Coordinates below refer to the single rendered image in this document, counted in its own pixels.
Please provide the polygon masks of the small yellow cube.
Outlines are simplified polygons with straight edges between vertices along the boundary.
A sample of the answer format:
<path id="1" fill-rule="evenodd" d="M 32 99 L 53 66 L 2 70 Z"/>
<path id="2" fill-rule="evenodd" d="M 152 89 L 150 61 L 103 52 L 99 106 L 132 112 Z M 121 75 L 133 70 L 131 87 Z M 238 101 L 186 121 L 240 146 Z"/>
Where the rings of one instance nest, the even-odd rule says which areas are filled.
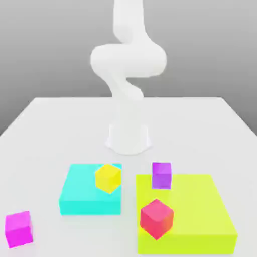
<path id="1" fill-rule="evenodd" d="M 121 168 L 105 164 L 95 172 L 96 187 L 109 194 L 121 185 Z"/>

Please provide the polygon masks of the small purple cube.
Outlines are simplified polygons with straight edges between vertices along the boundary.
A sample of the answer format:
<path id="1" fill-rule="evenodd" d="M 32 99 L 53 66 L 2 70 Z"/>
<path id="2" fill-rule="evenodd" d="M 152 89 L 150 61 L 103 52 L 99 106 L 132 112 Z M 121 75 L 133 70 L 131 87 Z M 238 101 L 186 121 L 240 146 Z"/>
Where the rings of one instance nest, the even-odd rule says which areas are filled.
<path id="1" fill-rule="evenodd" d="M 152 188 L 171 189 L 172 165 L 170 162 L 152 163 Z"/>

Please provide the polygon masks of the small red cube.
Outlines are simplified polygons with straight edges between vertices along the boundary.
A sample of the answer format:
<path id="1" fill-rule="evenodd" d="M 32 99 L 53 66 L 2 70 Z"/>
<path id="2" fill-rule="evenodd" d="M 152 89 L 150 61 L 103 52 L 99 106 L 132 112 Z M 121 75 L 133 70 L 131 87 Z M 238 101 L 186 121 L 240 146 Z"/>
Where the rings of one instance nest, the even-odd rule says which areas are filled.
<path id="1" fill-rule="evenodd" d="M 173 218 L 174 210 L 157 198 L 140 210 L 140 226 L 155 240 L 172 228 Z"/>

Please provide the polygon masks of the small magenta cube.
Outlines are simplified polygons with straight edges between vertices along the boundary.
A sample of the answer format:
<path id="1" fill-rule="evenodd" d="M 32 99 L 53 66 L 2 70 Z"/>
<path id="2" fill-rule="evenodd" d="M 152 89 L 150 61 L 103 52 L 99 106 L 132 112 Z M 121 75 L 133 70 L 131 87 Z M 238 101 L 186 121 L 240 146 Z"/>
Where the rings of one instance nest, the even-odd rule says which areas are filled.
<path id="1" fill-rule="evenodd" d="M 9 248 L 33 242 L 33 229 L 29 211 L 7 215 L 5 236 Z"/>

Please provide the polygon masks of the large cyan box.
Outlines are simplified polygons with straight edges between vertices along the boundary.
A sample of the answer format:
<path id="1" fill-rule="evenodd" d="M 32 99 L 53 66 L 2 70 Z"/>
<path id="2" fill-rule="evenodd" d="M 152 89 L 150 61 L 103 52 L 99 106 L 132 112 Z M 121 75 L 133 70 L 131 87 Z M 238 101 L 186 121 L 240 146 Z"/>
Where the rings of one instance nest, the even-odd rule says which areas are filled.
<path id="1" fill-rule="evenodd" d="M 103 164 L 72 164 L 59 198 L 61 215 L 120 215 L 121 186 L 112 193 L 97 188 L 95 172 Z"/>

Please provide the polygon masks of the large lime yellow box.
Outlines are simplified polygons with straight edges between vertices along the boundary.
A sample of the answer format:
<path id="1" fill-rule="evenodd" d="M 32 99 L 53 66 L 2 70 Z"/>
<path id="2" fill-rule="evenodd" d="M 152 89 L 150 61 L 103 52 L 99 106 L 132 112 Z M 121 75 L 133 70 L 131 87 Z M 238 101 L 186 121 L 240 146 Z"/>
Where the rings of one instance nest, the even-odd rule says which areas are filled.
<path id="1" fill-rule="evenodd" d="M 139 254 L 232 254 L 236 229 L 209 174 L 174 174 L 170 190 L 152 189 L 150 174 L 136 175 L 136 214 L 155 199 L 174 211 L 173 226 L 154 239 L 137 226 Z"/>

